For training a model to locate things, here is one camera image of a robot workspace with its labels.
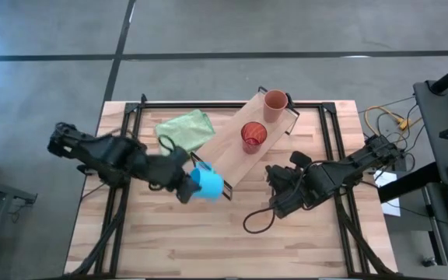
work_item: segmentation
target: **concrete floor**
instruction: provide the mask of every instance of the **concrete floor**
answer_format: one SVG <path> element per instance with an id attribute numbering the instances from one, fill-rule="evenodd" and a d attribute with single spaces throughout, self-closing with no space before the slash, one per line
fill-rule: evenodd
<path id="1" fill-rule="evenodd" d="M 0 0 L 0 55 L 114 54 L 127 6 Z M 125 54 L 199 51 L 448 51 L 448 0 L 137 1 Z M 0 182 L 39 193 L 16 224 L 5 224 L 0 279 L 61 274 L 84 177 L 77 163 L 49 154 L 47 140 L 57 121 L 95 132 L 111 66 L 0 62 Z M 408 97 L 414 82 L 446 72 L 448 57 L 123 61 L 112 99 L 245 100 L 262 85 L 298 100 L 355 100 L 363 110 Z M 389 108 L 404 115 L 413 104 Z M 388 119 L 382 128 L 395 131 Z M 417 168 L 433 161 L 426 133 L 413 153 Z M 422 199 L 410 194 L 402 204 L 419 210 Z M 429 244 L 411 230 L 426 227 L 422 217 L 403 212 L 387 221 L 401 272 L 448 277 L 446 268 L 420 267 Z"/>

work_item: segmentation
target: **towel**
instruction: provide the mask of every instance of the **towel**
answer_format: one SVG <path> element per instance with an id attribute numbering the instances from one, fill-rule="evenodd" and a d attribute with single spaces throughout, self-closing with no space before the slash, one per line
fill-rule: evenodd
<path id="1" fill-rule="evenodd" d="M 190 113 L 156 125 L 155 133 L 158 137 L 160 135 L 169 136 L 174 144 L 182 147 L 186 152 L 192 152 L 210 140 L 215 131 L 207 114 L 201 110 L 193 110 Z M 163 144 L 170 148 L 170 143 L 166 143 L 165 140 L 163 140 Z M 170 153 L 162 146 L 160 146 L 160 152 L 165 156 Z"/>

